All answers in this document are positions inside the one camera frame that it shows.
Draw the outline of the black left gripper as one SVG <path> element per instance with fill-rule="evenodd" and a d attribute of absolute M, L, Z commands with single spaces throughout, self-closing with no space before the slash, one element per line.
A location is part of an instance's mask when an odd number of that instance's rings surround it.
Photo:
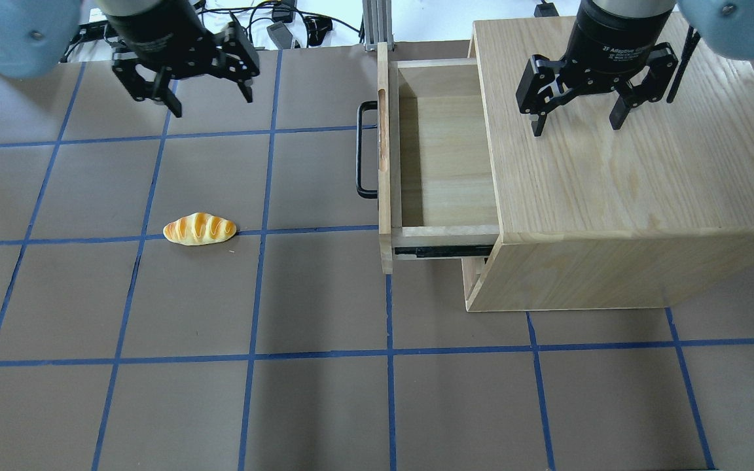
<path fill-rule="evenodd" d="M 237 84 L 253 102 L 260 60 L 236 19 L 213 33 L 189 1 L 101 1 L 99 9 L 120 39 L 113 73 L 135 101 L 152 99 L 181 118 L 170 82 L 209 75 Z"/>

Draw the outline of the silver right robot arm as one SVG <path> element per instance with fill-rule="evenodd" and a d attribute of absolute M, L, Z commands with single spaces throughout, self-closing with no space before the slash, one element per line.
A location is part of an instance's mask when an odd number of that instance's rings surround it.
<path fill-rule="evenodd" d="M 754 60 L 754 1 L 582 1 L 559 60 L 530 57 L 515 96 L 541 136 L 551 111 L 617 93 L 619 130 L 632 110 L 678 93 L 701 41 L 718 56 Z"/>

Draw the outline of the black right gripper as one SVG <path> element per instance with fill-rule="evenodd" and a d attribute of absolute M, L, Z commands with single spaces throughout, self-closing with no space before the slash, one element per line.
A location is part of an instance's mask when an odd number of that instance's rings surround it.
<path fill-rule="evenodd" d="M 581 1 L 559 60 L 529 58 L 516 101 L 541 137 L 548 114 L 581 96 L 617 93 L 609 115 L 620 130 L 632 110 L 667 92 L 679 60 L 659 42 L 675 1 Z"/>

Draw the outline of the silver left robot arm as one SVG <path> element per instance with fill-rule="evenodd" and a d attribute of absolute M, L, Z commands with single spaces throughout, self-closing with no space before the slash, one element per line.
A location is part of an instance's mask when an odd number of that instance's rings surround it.
<path fill-rule="evenodd" d="M 189 1 L 99 1 L 119 36 L 113 73 L 135 101 L 161 103 L 177 118 L 183 106 L 172 80 L 209 75 L 236 84 L 252 102 L 260 60 L 237 21 L 207 30 Z M 0 75 L 39 77 L 63 57 L 79 26 L 81 1 L 0 1 Z"/>

